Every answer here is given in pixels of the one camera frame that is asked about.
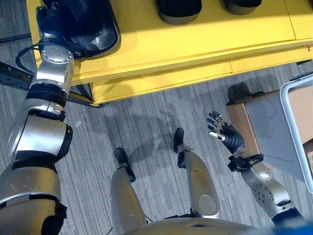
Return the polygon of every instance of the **wire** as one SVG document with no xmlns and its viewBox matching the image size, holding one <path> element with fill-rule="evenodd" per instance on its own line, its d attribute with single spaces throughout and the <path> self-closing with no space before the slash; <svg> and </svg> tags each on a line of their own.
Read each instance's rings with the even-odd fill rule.
<svg viewBox="0 0 313 235">
<path fill-rule="evenodd" d="M 110 230 L 107 232 L 106 235 L 109 235 L 109 233 L 112 232 L 112 230 L 113 230 L 113 227 L 110 228 Z"/>
<path fill-rule="evenodd" d="M 54 45 L 58 45 L 57 43 L 35 43 L 29 47 L 24 48 L 23 50 L 21 50 L 17 57 L 15 58 L 15 63 L 17 64 L 18 67 L 20 67 L 22 70 L 28 72 L 29 74 L 31 74 L 32 76 L 35 74 L 33 71 L 30 71 L 29 69 L 27 69 L 22 63 L 21 63 L 21 57 L 23 55 L 25 55 L 29 50 L 39 50 L 39 48 L 35 48 L 35 47 L 40 47 L 40 46 L 54 46 Z"/>
<path fill-rule="evenodd" d="M 148 216 L 145 215 L 145 217 L 146 217 L 150 222 L 154 222 L 154 221 L 151 220 Z"/>
</svg>

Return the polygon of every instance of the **yellow shelf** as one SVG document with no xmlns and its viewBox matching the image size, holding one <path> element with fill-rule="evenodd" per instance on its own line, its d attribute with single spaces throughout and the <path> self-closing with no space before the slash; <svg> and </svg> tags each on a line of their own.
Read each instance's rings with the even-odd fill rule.
<svg viewBox="0 0 313 235">
<path fill-rule="evenodd" d="M 296 47 L 275 52 L 263 52 L 255 55 L 240 56 L 230 59 L 233 73 L 262 69 L 291 62 L 313 58 L 313 49 Z"/>
<path fill-rule="evenodd" d="M 94 82 L 91 91 L 94 104 L 186 86 L 242 72 L 263 69 L 313 58 L 313 52 L 298 47 L 242 56 L 162 72 Z"/>
<path fill-rule="evenodd" d="M 284 0 L 263 0 L 260 7 L 244 16 L 228 13 L 219 1 L 205 0 L 198 18 L 182 26 L 162 22 L 154 1 L 111 0 L 111 3 L 121 31 L 121 48 L 107 57 L 77 61 L 73 85 L 207 64 L 295 47 L 312 40 L 296 37 L 291 24 L 293 16 L 288 14 L 290 10 Z M 39 40 L 35 19 L 35 8 L 39 5 L 40 0 L 27 0 L 34 43 Z M 305 7 L 295 14 L 303 14 L 307 19 L 310 6 Z M 295 24 L 297 31 L 309 31 Z M 35 57 L 40 63 L 38 52 Z"/>
<path fill-rule="evenodd" d="M 297 40 L 313 38 L 313 1 L 285 0 Z"/>
</svg>

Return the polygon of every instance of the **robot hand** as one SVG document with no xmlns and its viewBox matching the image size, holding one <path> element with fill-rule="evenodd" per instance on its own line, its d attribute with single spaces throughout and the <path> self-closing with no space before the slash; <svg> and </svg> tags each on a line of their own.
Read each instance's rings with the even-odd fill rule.
<svg viewBox="0 0 313 235">
<path fill-rule="evenodd" d="M 221 140 L 226 148 L 234 154 L 237 150 L 245 147 L 242 135 L 229 123 L 229 121 L 216 111 L 209 113 L 207 121 L 209 136 Z"/>
</svg>

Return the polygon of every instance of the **floor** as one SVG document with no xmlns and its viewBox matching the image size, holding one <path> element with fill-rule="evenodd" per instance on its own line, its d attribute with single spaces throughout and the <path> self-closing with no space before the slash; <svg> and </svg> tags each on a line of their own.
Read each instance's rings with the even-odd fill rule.
<svg viewBox="0 0 313 235">
<path fill-rule="evenodd" d="M 24 0 L 2 0 L 0 38 L 28 33 Z M 18 51 L 31 40 L 0 44 L 0 61 L 15 65 Z M 24 63 L 34 69 L 33 56 Z M 115 101 L 96 109 L 68 103 L 67 123 L 74 136 L 69 154 L 56 164 L 63 204 L 68 207 L 62 235 L 102 235 L 112 226 L 109 187 L 116 165 L 113 151 L 125 148 L 137 180 L 133 183 L 146 215 L 160 220 L 188 213 L 190 202 L 184 170 L 177 168 L 171 141 L 177 127 L 185 129 L 185 142 L 195 149 L 208 168 L 222 206 L 222 219 L 263 227 L 271 220 L 254 201 L 239 173 L 227 168 L 229 153 L 210 139 L 206 118 L 212 110 L 227 115 L 229 88 L 241 82 L 251 92 L 280 89 L 289 79 L 313 70 L 313 62 L 289 64 L 249 72 L 192 86 Z M 6 139 L 25 92 L 0 86 L 0 172 L 10 159 Z M 290 193 L 306 218 L 313 218 L 313 196 L 303 182 L 275 170 L 276 179 Z"/>
</svg>

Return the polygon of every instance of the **cardboard box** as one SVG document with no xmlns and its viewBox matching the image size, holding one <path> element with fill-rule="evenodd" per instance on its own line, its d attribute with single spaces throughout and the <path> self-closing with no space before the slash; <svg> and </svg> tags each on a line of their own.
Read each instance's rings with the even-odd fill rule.
<svg viewBox="0 0 313 235">
<path fill-rule="evenodd" d="M 249 97 L 237 104 L 228 105 L 227 110 L 233 126 L 243 135 L 246 147 L 251 154 L 260 154 L 260 147 L 253 131 L 246 102 Z M 300 138 L 313 173 L 313 86 L 295 89 L 289 93 L 289 99 L 299 130 Z"/>
</svg>

